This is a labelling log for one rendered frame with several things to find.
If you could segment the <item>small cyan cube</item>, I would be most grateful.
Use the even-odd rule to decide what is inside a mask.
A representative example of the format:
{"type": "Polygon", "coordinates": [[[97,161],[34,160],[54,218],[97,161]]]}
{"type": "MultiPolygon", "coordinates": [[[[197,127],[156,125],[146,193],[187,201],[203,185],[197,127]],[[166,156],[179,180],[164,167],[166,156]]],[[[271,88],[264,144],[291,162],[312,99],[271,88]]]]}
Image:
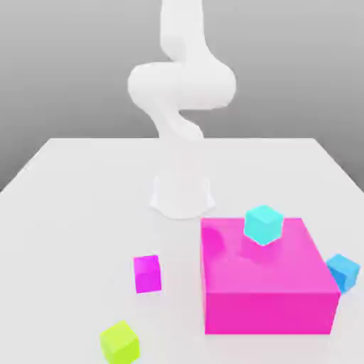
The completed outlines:
{"type": "Polygon", "coordinates": [[[245,214],[244,234],[260,246],[266,246],[282,236],[284,216],[269,207],[260,205],[245,214]]]}

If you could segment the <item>small magenta cube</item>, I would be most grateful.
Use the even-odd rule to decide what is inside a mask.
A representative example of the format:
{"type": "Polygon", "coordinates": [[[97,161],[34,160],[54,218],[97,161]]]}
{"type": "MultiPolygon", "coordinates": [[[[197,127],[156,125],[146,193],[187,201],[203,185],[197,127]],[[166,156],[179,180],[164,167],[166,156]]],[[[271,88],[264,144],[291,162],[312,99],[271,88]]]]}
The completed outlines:
{"type": "Polygon", "coordinates": [[[158,255],[134,257],[134,282],[136,292],[161,291],[161,267],[158,255]]]}

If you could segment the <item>small yellow-green cube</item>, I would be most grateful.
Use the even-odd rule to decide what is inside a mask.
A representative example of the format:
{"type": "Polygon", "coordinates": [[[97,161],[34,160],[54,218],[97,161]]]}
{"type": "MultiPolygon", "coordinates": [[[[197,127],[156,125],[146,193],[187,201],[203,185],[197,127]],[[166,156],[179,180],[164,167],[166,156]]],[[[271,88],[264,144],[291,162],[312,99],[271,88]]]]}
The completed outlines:
{"type": "Polygon", "coordinates": [[[126,321],[103,331],[100,345],[108,364],[132,364],[140,356],[139,338],[126,321]]]}

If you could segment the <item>small blue cube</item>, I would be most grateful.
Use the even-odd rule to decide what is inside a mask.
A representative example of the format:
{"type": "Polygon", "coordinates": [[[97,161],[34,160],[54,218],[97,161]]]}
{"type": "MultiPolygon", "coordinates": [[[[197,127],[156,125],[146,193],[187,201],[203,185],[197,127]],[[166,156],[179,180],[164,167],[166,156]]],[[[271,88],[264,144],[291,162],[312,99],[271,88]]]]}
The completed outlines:
{"type": "Polygon", "coordinates": [[[355,286],[360,265],[343,255],[330,258],[326,265],[335,279],[341,293],[346,293],[355,286]]]}

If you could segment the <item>large pink box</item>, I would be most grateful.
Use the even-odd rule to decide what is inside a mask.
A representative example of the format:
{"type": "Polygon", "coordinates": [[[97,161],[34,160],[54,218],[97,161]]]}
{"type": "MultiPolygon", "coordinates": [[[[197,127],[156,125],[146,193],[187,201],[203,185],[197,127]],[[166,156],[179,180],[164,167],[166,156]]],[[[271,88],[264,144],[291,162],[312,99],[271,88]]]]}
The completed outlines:
{"type": "Polygon", "coordinates": [[[341,296],[304,222],[260,246],[242,218],[203,218],[200,272],[207,334],[329,334],[341,296]]]}

